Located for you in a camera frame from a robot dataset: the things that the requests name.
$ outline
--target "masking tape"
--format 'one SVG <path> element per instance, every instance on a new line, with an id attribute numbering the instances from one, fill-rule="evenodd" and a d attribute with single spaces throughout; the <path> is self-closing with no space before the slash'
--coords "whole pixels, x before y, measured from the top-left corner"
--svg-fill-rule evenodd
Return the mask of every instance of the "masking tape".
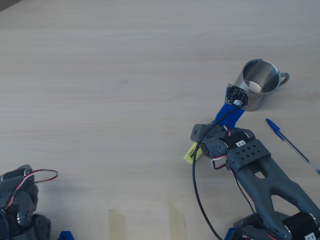
<path id="1" fill-rule="evenodd" d="M 172 202 L 168 203 L 171 240 L 186 240 L 186 219 Z"/>
<path id="2" fill-rule="evenodd" d="M 126 218 L 109 209 L 109 240 L 126 240 Z"/>

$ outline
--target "mug handle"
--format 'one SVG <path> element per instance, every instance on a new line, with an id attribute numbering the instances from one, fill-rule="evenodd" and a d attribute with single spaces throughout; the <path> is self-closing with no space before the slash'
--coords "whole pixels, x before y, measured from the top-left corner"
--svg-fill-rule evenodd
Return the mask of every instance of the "mug handle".
<path id="1" fill-rule="evenodd" d="M 281 82 L 280 82 L 280 86 L 282 86 L 283 84 L 285 84 L 286 82 L 288 82 L 290 75 L 287 72 L 282 72 L 280 73 L 280 77 L 284 78 Z"/>

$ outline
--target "stainless steel mug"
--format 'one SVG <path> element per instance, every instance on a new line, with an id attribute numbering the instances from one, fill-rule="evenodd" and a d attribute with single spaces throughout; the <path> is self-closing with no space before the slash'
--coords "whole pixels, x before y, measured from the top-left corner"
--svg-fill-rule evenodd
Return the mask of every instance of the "stainless steel mug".
<path id="1" fill-rule="evenodd" d="M 255 59 L 244 66 L 234 85 L 248 93 L 246 111 L 256 111 L 289 78 L 288 73 L 280 73 L 271 62 Z"/>

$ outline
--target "wooden table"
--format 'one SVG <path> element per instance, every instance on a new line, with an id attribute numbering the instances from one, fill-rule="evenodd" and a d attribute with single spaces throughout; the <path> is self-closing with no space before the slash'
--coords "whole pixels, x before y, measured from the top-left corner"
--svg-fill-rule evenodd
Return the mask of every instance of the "wooden table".
<path id="1" fill-rule="evenodd" d="M 24 164 L 59 171 L 57 181 L 38 185 L 37 212 L 51 219 L 52 240 L 63 230 L 75 240 L 214 239 L 183 156 L 193 125 L 211 122 L 227 84 L 263 58 L 291 78 L 237 126 L 251 129 L 320 206 L 319 177 L 265 123 L 274 120 L 320 165 L 319 7 L 318 0 L 15 4 L 0 12 L 1 172 Z M 250 208 L 231 174 L 212 170 L 209 159 L 197 163 L 196 178 L 224 237 Z M 278 198 L 275 208 L 296 212 Z"/>

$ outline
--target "ballpoint pen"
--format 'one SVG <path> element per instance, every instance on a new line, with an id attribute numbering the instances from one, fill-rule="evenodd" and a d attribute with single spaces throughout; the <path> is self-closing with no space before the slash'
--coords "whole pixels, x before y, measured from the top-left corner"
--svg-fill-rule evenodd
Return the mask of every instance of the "ballpoint pen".
<path id="1" fill-rule="evenodd" d="M 293 145 L 292 142 L 290 142 L 288 140 L 288 138 L 286 138 L 286 136 L 280 131 L 280 128 L 277 125 L 275 125 L 268 118 L 266 118 L 265 121 L 269 124 L 269 126 L 272 128 L 272 130 L 275 132 L 275 134 L 277 134 L 279 136 L 279 138 L 281 138 L 283 141 L 285 141 L 310 166 L 310 168 L 312 168 L 318 175 L 320 175 L 319 168 L 316 165 L 314 165 L 312 162 L 310 162 L 308 160 L 308 158 L 305 155 L 303 155 L 303 153 L 301 151 L 299 151 L 299 149 L 296 148 L 296 146 Z"/>

